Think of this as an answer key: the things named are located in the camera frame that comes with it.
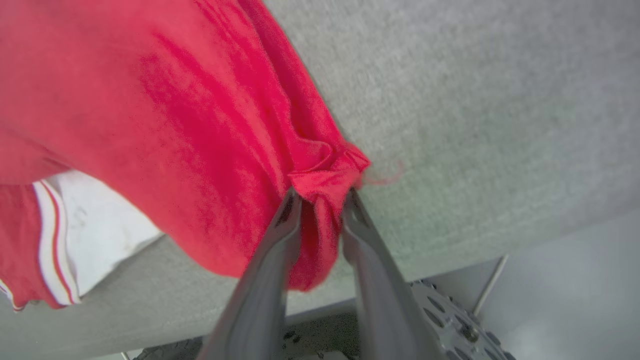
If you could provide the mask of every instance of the white stripe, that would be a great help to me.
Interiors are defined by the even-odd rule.
[[[60,266],[62,276],[64,277],[64,281],[71,292],[72,302],[74,304],[80,304],[81,301],[80,296],[78,295],[76,279],[71,272],[71,267],[69,266],[69,260],[67,257],[67,210],[56,189],[54,189],[46,180],[42,180],[42,184],[49,189],[51,195],[53,195],[54,201],[58,203],[58,248],[56,249],[58,252],[58,264]]]
[[[56,302],[60,305],[71,305],[67,296],[67,291],[65,290],[64,285],[60,282],[54,265],[53,233],[56,221],[54,204],[49,198],[49,194],[41,181],[33,183],[33,189],[38,197],[40,222],[42,227],[42,231],[40,232],[40,248],[38,250],[40,272],[42,273],[42,278]]]
[[[9,287],[2,281],[2,279],[0,279],[0,290],[2,290],[3,293],[6,294],[6,297],[9,298],[9,301],[11,302],[11,305],[13,306],[13,310],[20,311],[20,310],[24,309],[24,306],[18,307],[18,306],[15,305],[15,303],[13,302],[13,293],[11,292]]]

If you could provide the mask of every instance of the clothing pile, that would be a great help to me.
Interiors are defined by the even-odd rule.
[[[289,287],[337,257],[367,158],[254,0],[0,4],[0,286],[78,303],[162,233],[239,277],[290,186],[308,201]]]

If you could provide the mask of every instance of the striped trim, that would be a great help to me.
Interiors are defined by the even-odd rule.
[[[9,287],[2,281],[2,279],[0,279],[0,290],[2,290],[2,292],[6,294],[6,297],[9,298],[14,311],[22,311],[22,309],[24,309],[24,306],[15,305],[15,303],[13,302],[13,293],[11,292]]]
[[[51,295],[60,305],[80,303],[67,259],[67,214],[57,191],[46,181],[33,183],[40,205],[42,232],[38,260]]]

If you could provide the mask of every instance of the white cloth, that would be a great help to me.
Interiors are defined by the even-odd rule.
[[[140,210],[89,175],[72,170],[47,181],[66,213],[66,255],[79,297],[162,236]]]

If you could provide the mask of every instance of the red cloth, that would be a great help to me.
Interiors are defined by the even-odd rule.
[[[0,184],[78,169],[236,277],[293,185],[313,206],[289,286],[327,276],[369,162],[260,1],[3,1],[0,79]]]

